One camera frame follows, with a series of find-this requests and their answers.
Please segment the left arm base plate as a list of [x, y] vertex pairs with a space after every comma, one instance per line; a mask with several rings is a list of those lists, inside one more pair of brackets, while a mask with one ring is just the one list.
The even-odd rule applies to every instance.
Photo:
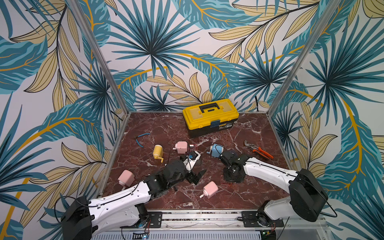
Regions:
[[148, 217], [139, 223], [139, 229], [159, 229], [162, 226], [163, 212], [148, 212]]

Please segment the yellow pencil sharpener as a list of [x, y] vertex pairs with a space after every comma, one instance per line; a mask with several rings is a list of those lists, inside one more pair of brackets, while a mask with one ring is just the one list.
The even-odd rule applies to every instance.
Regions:
[[154, 150], [153, 150], [153, 157], [154, 157], [154, 159], [155, 160], [160, 160], [161, 163], [163, 163], [164, 162], [163, 155], [164, 155], [163, 146], [155, 145]]

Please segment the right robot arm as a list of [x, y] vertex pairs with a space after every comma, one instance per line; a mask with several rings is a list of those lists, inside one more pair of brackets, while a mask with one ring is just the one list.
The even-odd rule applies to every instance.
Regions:
[[225, 165], [224, 180], [242, 183], [245, 176], [255, 177], [279, 187], [289, 194], [279, 200], [267, 200], [258, 208], [252, 219], [260, 226], [268, 227], [280, 218], [300, 217], [316, 222], [328, 202], [328, 195], [317, 178], [306, 169], [283, 169], [250, 155], [236, 155], [223, 151], [219, 160]]

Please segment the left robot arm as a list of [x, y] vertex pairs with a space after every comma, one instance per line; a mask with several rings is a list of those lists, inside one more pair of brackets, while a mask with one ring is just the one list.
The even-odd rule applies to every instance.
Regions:
[[115, 228], [144, 225], [149, 219], [146, 203], [162, 197], [184, 180], [199, 183], [206, 170], [196, 174], [191, 166], [175, 160], [129, 189], [99, 199], [76, 198], [61, 217], [63, 238], [90, 240]]

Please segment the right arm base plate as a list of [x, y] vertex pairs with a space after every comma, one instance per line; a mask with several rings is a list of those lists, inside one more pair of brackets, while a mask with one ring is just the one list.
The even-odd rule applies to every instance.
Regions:
[[271, 220], [266, 215], [260, 214], [258, 211], [243, 211], [239, 217], [245, 228], [280, 228], [285, 224], [282, 219]]

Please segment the pink pencil sharpener front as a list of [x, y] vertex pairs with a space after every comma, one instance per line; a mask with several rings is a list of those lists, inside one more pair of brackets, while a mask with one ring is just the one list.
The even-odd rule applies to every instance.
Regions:
[[200, 198], [207, 197], [210, 199], [218, 192], [218, 189], [217, 184], [211, 181], [203, 187], [203, 193], [200, 195]]

